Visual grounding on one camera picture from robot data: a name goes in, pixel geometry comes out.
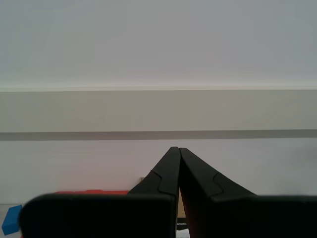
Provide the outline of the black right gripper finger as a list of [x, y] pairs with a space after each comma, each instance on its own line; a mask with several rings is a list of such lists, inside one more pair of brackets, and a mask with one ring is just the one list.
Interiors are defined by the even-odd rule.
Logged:
[[26, 238], [173, 238], [181, 154], [170, 148], [125, 195], [51, 193], [27, 202], [19, 215]]
[[179, 185], [192, 238], [315, 238], [316, 196], [256, 195], [180, 149]]

